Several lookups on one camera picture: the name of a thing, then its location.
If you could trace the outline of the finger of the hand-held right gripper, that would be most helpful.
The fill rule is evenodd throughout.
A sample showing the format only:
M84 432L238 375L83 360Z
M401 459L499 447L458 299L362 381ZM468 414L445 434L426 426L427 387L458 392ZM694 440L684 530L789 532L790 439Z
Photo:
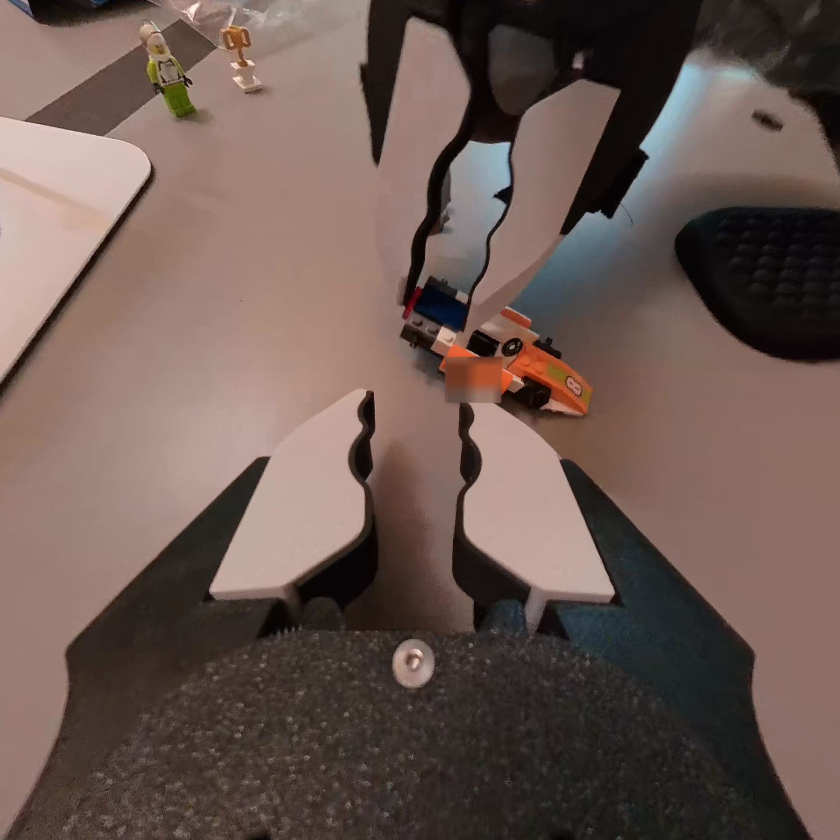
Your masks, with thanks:
M448 32L411 18L377 167L377 248L383 277L400 298L427 217L434 165L460 129L468 102L469 81Z
M470 292L467 336L510 304L557 248L619 95L614 87L568 86L521 117L510 153L511 200Z

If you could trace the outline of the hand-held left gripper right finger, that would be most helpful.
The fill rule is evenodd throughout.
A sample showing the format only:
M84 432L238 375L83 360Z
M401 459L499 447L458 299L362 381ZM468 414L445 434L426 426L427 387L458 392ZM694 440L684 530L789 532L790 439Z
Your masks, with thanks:
M458 410L454 577L476 605L604 604L614 585L561 457L498 404Z

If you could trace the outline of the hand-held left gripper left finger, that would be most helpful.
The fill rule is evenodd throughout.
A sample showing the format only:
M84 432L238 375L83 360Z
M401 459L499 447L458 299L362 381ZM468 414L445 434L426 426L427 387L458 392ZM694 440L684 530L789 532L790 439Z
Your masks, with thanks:
M367 480L372 391L352 391L294 429L269 457L211 583L216 601L346 605L377 569Z

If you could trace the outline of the orange white lego car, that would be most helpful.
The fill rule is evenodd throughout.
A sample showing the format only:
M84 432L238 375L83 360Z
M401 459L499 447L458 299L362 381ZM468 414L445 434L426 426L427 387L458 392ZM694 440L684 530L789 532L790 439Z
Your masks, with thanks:
M471 396L498 402L505 394L535 410L573 417L588 414L592 387L562 359L550 337L532 330L530 318L505 307L464 339L469 295L445 280L430 276L404 307L401 338L439 361L446 373L447 400Z

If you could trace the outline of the white book stand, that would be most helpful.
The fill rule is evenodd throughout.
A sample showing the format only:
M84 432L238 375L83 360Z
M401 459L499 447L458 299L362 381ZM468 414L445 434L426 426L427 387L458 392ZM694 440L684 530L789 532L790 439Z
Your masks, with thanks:
M1 118L1 378L152 174L121 140Z

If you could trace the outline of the person's right forearm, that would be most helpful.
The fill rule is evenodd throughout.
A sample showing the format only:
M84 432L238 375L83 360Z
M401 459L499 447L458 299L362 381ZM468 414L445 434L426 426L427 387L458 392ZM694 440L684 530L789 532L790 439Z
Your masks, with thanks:
M691 48L791 93L838 94L839 2L704 1Z

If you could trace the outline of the small gold trophy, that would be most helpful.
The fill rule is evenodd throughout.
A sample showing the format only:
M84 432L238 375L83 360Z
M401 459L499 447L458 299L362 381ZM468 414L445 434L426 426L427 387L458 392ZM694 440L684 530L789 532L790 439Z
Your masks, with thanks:
M252 46L249 30L245 26L229 25L220 30L222 45L235 55L231 63L233 82L243 93L254 93L262 89L261 81L255 75L256 65L245 54Z

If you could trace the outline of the clear plastic bag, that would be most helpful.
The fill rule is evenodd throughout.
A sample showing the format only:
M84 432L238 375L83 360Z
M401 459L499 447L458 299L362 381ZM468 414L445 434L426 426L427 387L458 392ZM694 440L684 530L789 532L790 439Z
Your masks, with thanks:
M173 2L196 28L218 35L230 25L261 35L320 34L354 20L367 1L190 1Z

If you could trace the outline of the green minifigure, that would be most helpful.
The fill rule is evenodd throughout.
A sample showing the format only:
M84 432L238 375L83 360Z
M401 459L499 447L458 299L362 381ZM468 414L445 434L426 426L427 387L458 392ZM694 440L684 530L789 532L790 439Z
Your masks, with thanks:
M183 119L196 114L188 92L193 82L173 56L161 30L146 20L140 26L139 35L148 56L146 71L154 92L162 96L173 117Z

